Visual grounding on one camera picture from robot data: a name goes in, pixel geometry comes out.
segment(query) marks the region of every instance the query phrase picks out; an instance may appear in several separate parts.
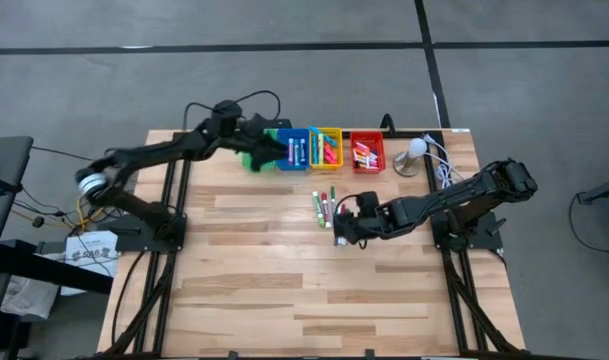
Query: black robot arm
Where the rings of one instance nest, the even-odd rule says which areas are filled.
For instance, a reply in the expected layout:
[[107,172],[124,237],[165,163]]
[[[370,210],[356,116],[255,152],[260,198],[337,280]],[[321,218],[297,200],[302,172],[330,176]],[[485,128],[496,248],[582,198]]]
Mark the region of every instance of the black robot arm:
[[375,192],[351,195],[359,207],[335,214],[336,238],[350,244],[374,238],[391,239],[413,231],[431,215],[446,211],[449,228],[459,235],[473,231],[480,216],[504,202],[525,201],[537,190],[535,180],[522,163],[496,161],[472,178],[426,196],[405,196],[379,204]]
[[136,171],[176,160],[203,161],[218,148],[251,154],[251,167],[259,171],[262,164],[288,156],[287,147],[264,134],[268,121],[259,115],[242,118],[241,108],[231,101],[215,106],[211,117],[181,137],[154,145],[115,149],[75,174],[78,188],[94,206],[114,206],[144,221],[158,240],[176,234],[179,227],[168,226],[176,220],[160,203],[148,203],[123,190]]

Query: gray floor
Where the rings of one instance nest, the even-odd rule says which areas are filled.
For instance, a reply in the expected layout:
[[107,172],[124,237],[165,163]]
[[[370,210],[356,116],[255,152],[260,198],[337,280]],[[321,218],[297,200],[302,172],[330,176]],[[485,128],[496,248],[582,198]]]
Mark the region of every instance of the gray floor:
[[[609,1],[426,0],[435,41],[609,39]],[[413,1],[4,0],[0,47],[308,41],[417,41]],[[571,235],[573,194],[609,180],[609,48],[439,50],[453,127],[471,128],[482,163],[524,161],[540,190],[498,210],[528,348],[609,359],[609,255]],[[277,92],[296,125],[436,127],[422,50],[0,56],[0,135],[99,156],[178,128],[183,106],[256,89]],[[271,116],[270,98],[244,104]],[[192,121],[206,114],[196,111]],[[34,153],[25,186],[70,209],[74,159]],[[609,248],[609,204],[577,207],[578,231]],[[61,241],[63,231],[13,218],[6,238]],[[31,348],[42,359],[90,355],[106,297],[57,304]]]

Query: wooden table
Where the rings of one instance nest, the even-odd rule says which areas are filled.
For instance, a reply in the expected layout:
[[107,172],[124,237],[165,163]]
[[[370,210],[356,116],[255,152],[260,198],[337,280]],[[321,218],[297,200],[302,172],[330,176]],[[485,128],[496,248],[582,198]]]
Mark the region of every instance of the wooden table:
[[[147,144],[172,133],[151,131]],[[479,165],[471,134],[443,134],[457,169],[473,175]],[[311,192],[331,185],[338,199],[367,190],[377,191],[380,201],[429,192],[425,173],[403,178],[390,169],[408,139],[385,141],[388,168],[379,175],[354,175],[347,143],[338,171],[254,174],[227,150],[192,165],[188,234],[175,268],[163,356],[225,356],[229,350],[361,356],[366,348],[378,356],[458,353],[442,259],[428,221],[406,236],[370,241],[366,250],[334,247],[332,231],[318,226]],[[165,169],[140,171],[135,194],[159,201]],[[482,308],[509,341],[523,347],[504,266],[488,251],[473,250],[470,257]],[[119,260],[99,351],[110,346],[115,304],[134,258]],[[126,290],[118,333],[139,309],[147,265],[145,255]],[[462,307],[469,347],[475,348],[470,314]],[[154,327],[149,321],[145,350],[152,347]]]

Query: yellow bin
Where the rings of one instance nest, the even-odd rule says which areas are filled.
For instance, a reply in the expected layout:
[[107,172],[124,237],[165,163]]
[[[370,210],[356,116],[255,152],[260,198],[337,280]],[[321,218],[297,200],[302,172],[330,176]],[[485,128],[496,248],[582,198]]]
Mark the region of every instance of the yellow bin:
[[324,159],[319,159],[321,164],[313,163],[313,141],[317,141],[317,134],[314,132],[310,132],[311,141],[309,141],[309,161],[311,163],[311,167],[315,170],[337,170],[344,165],[344,154],[342,152],[342,129],[341,128],[317,128],[323,134],[328,135],[331,139],[337,142],[337,147],[333,147],[335,153],[337,154],[338,162],[337,164],[327,164],[324,163]]

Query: green object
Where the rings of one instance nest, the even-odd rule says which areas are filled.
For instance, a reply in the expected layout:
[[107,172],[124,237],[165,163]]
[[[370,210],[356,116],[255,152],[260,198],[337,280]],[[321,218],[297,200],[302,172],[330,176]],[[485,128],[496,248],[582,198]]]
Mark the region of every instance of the green object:
[[331,216],[335,216],[335,186],[331,186]]
[[313,191],[313,206],[315,206],[315,211],[317,211],[317,221],[320,223],[320,227],[325,227],[326,221],[324,221],[324,213],[322,212],[322,202],[317,191]]
[[[273,139],[277,139],[277,129],[264,129],[264,134],[269,134]],[[249,171],[253,171],[251,169],[251,154],[244,153],[242,154],[242,166],[247,168]],[[277,163],[275,161],[268,162],[260,167],[260,171],[269,171],[275,169]]]

